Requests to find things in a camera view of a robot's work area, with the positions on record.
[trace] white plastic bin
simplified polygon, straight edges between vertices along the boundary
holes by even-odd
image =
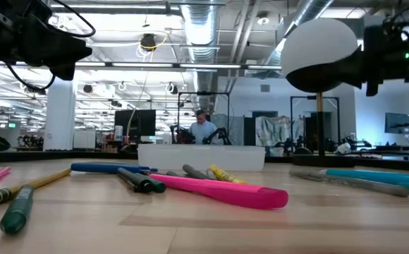
[[[189,164],[206,170],[216,164],[227,171],[260,171],[264,167],[263,147],[235,145],[155,145],[140,144],[139,165],[157,169],[182,169]]]

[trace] computer monitor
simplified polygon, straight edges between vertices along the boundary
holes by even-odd
[[[115,112],[115,126],[123,127],[123,135],[126,135],[132,110],[120,110]],[[156,110],[136,110],[130,126],[130,137],[156,135]]]
[[[409,134],[409,126],[397,127],[405,123],[409,123],[409,114],[386,113],[385,133]]]

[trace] man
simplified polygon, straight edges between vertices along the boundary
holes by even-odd
[[[190,132],[195,136],[195,144],[203,145],[203,138],[207,138],[213,134],[217,127],[213,123],[206,121],[206,113],[204,111],[199,110],[195,115],[197,117],[197,122],[192,123],[190,126]],[[218,135],[212,139],[212,144],[216,143],[217,138]]]

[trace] table surface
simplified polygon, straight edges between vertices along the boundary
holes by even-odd
[[[0,164],[12,167],[0,188],[86,161]],[[234,172],[289,192],[286,208],[270,211],[180,190],[132,193],[117,176],[72,172],[35,191],[26,227],[0,231],[0,254],[409,253],[409,198],[291,178],[294,167]]]

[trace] white sphere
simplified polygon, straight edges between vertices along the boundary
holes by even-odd
[[[357,48],[357,37],[346,24],[318,18],[299,25],[288,36],[281,52],[281,67],[288,75],[301,68],[344,59]]]

